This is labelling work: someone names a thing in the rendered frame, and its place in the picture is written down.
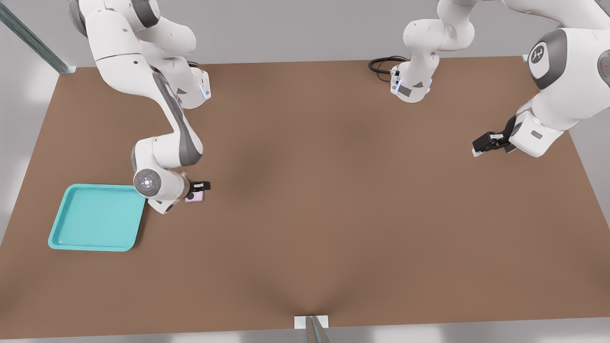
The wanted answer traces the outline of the pale blue-green tray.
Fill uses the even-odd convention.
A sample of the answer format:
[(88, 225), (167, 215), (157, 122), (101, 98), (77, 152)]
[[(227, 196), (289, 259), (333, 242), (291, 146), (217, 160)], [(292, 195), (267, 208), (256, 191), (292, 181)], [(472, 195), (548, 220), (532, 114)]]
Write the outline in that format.
[(126, 252), (135, 245), (145, 201), (133, 185), (70, 185), (55, 216), (48, 246)]

